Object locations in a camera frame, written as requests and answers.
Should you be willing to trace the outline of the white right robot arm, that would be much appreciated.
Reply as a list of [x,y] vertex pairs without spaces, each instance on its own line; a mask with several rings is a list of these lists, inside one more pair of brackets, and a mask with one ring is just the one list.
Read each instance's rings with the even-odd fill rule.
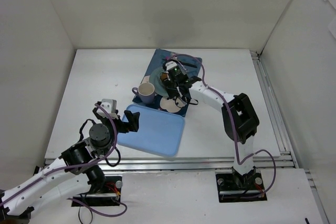
[[244,93],[233,95],[212,88],[197,76],[189,77],[176,63],[163,70],[160,80],[171,99],[196,100],[222,114],[225,133],[235,146],[233,175],[239,183],[247,181],[255,173],[253,143],[259,126],[249,97]]

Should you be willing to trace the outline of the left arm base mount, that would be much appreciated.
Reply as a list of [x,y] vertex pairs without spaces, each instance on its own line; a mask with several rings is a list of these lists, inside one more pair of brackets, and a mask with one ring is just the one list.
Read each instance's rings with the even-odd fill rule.
[[73,199],[90,207],[119,206],[121,200],[122,176],[108,176],[104,186],[93,194],[75,195]]

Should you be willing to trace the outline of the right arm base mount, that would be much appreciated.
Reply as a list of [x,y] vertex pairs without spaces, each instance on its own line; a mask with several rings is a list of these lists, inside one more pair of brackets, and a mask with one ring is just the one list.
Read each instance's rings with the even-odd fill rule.
[[243,186],[238,186],[233,174],[216,174],[219,203],[267,201],[265,185],[260,172]]

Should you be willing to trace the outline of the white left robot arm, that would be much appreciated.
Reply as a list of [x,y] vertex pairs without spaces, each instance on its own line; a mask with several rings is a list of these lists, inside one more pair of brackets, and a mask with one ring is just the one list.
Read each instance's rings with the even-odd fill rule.
[[79,141],[55,159],[50,165],[22,184],[1,192],[1,211],[4,217],[30,217],[56,199],[69,198],[80,193],[95,193],[106,181],[99,167],[116,150],[120,133],[139,130],[140,113],[125,110],[123,122],[118,110],[106,111],[96,104],[89,136],[80,135]]

